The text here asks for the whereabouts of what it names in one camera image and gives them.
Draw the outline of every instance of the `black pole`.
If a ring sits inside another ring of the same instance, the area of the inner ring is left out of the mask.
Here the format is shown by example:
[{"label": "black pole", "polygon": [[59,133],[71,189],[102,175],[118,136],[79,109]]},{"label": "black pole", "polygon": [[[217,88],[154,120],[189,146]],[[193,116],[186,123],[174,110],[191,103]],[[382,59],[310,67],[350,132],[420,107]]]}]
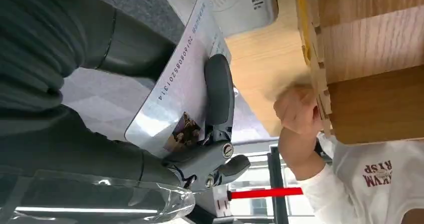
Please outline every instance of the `black pole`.
[{"label": "black pole", "polygon": [[[283,177],[281,175],[280,153],[277,147],[271,147],[271,152],[267,154],[269,183],[271,188],[284,187]],[[272,197],[272,207],[274,212],[275,224],[289,224],[287,215],[287,205],[285,197]]]}]

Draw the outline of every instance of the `glass window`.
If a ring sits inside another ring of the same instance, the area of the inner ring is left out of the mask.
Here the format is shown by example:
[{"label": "glass window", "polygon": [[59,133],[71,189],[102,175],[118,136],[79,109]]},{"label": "glass window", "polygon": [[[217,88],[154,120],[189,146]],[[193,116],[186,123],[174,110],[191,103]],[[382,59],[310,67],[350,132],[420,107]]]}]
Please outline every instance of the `glass window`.
[{"label": "glass window", "polygon": [[[251,167],[237,180],[228,185],[229,191],[240,192],[271,188],[267,156],[249,156],[248,158],[251,162]],[[299,187],[295,175],[283,160],[281,160],[280,165],[284,187]],[[314,211],[304,195],[287,196],[285,200],[290,224],[321,224],[314,216]],[[231,201],[230,208],[232,214],[236,217],[272,218],[274,216],[271,197],[234,199]]]}]

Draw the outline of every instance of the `child's hand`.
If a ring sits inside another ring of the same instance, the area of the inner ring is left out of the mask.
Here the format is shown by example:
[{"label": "child's hand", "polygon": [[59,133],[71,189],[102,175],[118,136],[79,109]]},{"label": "child's hand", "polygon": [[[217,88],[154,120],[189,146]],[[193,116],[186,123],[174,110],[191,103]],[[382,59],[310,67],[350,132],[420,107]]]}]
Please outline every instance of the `child's hand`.
[{"label": "child's hand", "polygon": [[278,150],[285,163],[298,180],[316,175],[324,162],[314,152],[322,128],[314,91],[292,87],[278,97],[274,109],[283,126]]},{"label": "child's hand", "polygon": [[315,137],[322,129],[314,91],[308,87],[291,87],[279,95],[274,110],[284,128],[299,135]]}]

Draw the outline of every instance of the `red bar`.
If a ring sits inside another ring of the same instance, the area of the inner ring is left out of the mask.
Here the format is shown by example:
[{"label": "red bar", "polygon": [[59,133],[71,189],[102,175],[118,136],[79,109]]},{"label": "red bar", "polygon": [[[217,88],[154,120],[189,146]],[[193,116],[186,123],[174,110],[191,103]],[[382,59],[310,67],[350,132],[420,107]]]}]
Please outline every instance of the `red bar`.
[{"label": "red bar", "polygon": [[287,188],[271,188],[265,190],[248,190],[248,191],[234,191],[228,193],[228,199],[243,199],[243,198],[266,198],[266,197],[285,197],[302,195],[300,187],[287,187]]}]

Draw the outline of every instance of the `transparent plastic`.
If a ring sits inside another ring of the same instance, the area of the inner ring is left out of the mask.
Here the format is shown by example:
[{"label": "transparent plastic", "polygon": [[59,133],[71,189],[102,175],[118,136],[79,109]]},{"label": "transparent plastic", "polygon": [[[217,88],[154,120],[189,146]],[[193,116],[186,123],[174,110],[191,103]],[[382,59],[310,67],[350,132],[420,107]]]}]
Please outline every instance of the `transparent plastic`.
[{"label": "transparent plastic", "polygon": [[[19,185],[24,179],[28,184]],[[2,186],[8,188],[0,216],[16,203],[9,224],[161,223],[183,217],[195,206],[193,193],[177,186],[66,172],[38,171],[34,177],[0,173]]]}]

